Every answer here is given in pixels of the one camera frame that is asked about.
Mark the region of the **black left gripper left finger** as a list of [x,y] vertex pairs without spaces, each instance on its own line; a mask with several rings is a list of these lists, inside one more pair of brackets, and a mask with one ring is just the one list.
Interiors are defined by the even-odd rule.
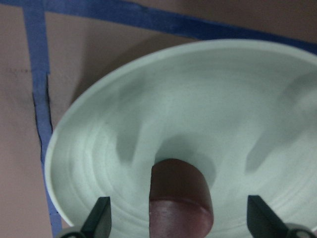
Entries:
[[63,229],[60,238],[108,238],[111,232],[110,197],[99,197],[82,226]]

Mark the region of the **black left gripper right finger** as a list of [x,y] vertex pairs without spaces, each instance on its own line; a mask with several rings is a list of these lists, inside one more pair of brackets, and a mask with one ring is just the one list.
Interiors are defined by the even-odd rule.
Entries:
[[247,199],[247,228],[254,238],[315,238],[304,226],[285,224],[259,195]]

